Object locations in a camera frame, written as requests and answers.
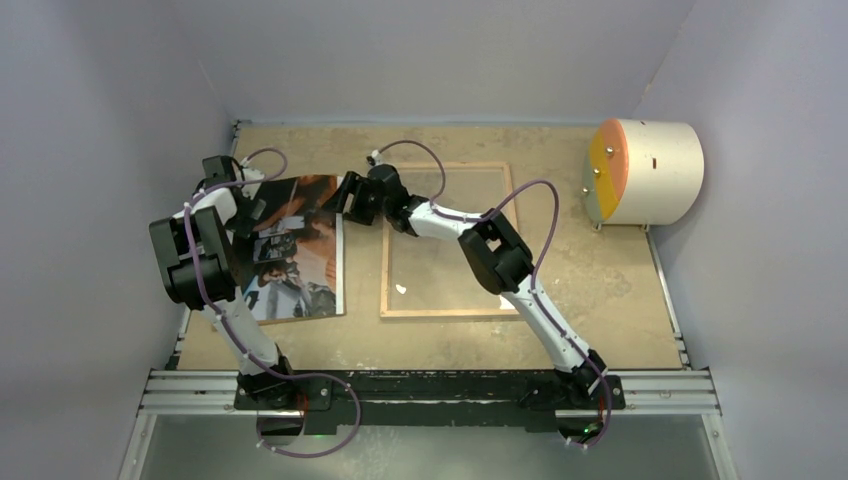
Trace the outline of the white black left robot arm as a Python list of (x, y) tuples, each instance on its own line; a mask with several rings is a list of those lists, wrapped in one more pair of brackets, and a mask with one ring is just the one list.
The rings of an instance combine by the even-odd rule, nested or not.
[(266, 203), (265, 176), (226, 155), (202, 162), (204, 178), (176, 214), (154, 221), (149, 234), (170, 299), (200, 312), (238, 363), (239, 397), (284, 409), (298, 382), (287, 358), (259, 327), (244, 298), (249, 260), (233, 243), (250, 240)]

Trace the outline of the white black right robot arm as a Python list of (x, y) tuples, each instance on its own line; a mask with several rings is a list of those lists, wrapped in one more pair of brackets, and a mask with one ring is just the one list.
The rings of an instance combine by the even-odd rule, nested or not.
[(394, 166), (380, 164), (365, 176), (347, 172), (323, 207), (361, 225), (383, 217), (400, 233), (457, 242), (481, 287), (509, 302), (541, 342), (569, 404), (610, 393), (606, 364), (549, 297), (538, 278), (544, 257), (531, 252), (502, 204), (484, 213), (444, 208), (410, 193)]

